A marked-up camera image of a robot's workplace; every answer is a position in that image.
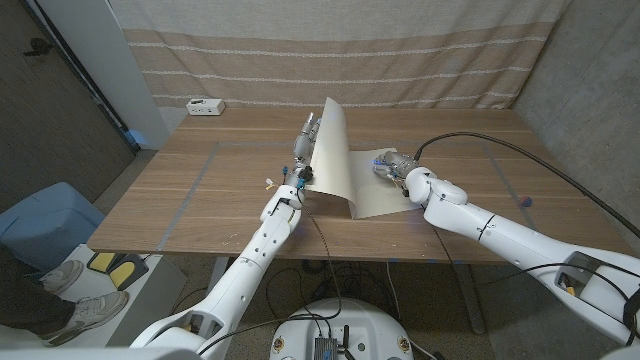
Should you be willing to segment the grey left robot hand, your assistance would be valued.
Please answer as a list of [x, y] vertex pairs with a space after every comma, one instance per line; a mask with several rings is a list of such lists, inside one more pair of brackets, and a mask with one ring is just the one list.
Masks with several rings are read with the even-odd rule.
[[315, 118], [314, 114], [310, 113], [303, 124], [301, 133], [294, 141], [294, 163], [284, 177], [284, 185], [303, 188], [313, 178], [313, 169], [310, 163], [320, 124], [321, 118]]

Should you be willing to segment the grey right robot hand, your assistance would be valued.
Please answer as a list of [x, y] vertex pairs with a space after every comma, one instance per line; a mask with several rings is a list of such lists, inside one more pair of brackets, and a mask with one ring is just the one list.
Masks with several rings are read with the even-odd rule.
[[404, 182], [408, 174], [419, 164], [409, 155], [387, 151], [373, 161], [373, 171], [382, 178]]

